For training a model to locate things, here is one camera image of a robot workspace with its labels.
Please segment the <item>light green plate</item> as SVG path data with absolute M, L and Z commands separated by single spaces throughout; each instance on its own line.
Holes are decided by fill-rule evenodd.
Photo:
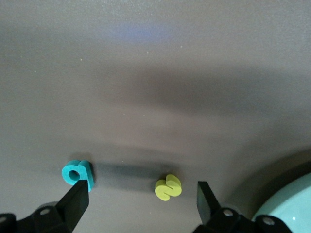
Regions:
M 311 233 L 311 172 L 273 194 L 255 213 L 281 219 L 293 233 Z

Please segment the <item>brown table cover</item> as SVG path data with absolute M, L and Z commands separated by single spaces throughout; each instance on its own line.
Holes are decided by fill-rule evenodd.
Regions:
M 191 233 L 198 181 L 252 217 L 311 170 L 311 0 L 0 0 L 0 213 L 59 201 L 75 159 L 74 233 Z

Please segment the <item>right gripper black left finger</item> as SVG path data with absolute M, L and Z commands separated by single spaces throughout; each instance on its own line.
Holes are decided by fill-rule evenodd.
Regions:
M 45 204 L 24 219 L 0 214 L 0 233 L 72 233 L 88 205 L 88 183 L 79 180 L 59 202 Z

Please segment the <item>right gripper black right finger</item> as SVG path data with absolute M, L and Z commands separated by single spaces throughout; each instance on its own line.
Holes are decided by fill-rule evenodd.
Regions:
M 193 233 L 292 233 L 279 218 L 259 215 L 254 221 L 222 207 L 207 182 L 197 183 L 197 209 L 202 221 Z

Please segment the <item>teal foam letter b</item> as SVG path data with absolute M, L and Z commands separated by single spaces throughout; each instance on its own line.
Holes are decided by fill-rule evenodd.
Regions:
M 94 187 L 94 178 L 90 162 L 87 160 L 71 160 L 62 168 L 62 178 L 70 185 L 75 185 L 79 180 L 87 181 L 88 191 Z

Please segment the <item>yellow foam letter s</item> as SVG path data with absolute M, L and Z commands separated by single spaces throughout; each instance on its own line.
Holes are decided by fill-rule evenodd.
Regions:
M 165 179 L 158 180 L 155 184 L 155 195 L 162 201 L 169 201 L 171 197 L 178 197 L 181 193 L 181 181 L 172 174 L 168 174 Z

